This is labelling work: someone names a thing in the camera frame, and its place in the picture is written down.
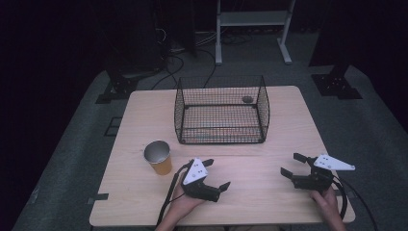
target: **paper cup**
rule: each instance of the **paper cup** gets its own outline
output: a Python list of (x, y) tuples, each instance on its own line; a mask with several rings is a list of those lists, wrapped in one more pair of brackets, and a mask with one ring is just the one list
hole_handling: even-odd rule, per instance
[(153, 141), (144, 148), (144, 159), (159, 175), (171, 172), (170, 146), (165, 141)]

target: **hand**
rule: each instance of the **hand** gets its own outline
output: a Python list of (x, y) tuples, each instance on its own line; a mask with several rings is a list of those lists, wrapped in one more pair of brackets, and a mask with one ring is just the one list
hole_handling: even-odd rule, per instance
[(156, 231), (173, 230), (181, 218), (191, 213), (195, 207), (204, 202), (205, 200), (196, 199), (185, 195), (179, 181), (174, 189), (170, 208), (168, 208), (162, 222), (157, 226)]
[(345, 231), (342, 218), (340, 218), (337, 197), (332, 187), (323, 194), (317, 191), (310, 191), (312, 197), (319, 206), (323, 219), (332, 231)]

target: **wire basket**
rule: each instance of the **wire basket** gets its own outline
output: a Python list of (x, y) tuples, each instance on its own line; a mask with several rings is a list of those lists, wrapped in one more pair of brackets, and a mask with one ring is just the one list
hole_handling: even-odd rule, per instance
[(180, 78), (174, 108), (183, 144), (261, 143), (269, 102), (263, 76)]

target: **white shelf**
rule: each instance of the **white shelf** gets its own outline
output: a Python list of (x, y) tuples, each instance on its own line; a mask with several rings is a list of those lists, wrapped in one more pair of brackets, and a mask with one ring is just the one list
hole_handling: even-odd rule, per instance
[(221, 13), (220, 26), (285, 25), (287, 11)]

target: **wooden tabletop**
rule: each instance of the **wooden tabletop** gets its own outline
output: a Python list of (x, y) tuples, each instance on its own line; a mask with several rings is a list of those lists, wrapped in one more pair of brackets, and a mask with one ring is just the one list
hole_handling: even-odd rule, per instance
[[(135, 91), (129, 98), (89, 222), (93, 226), (154, 226), (175, 171), (190, 159), (214, 159), (204, 183), (218, 187), (231, 181), (217, 203), (207, 201), (180, 225), (240, 225), (322, 222), (307, 191), (298, 190), (280, 174), (280, 167), (298, 175), (310, 167), (293, 159), (327, 153), (297, 87), (267, 87), (270, 121), (267, 140), (259, 144), (184, 145), (174, 131), (176, 90)], [(170, 146), (173, 170), (157, 175), (144, 160), (152, 141)], [(342, 198), (338, 197), (340, 208)], [(355, 219), (348, 204), (344, 221)]]

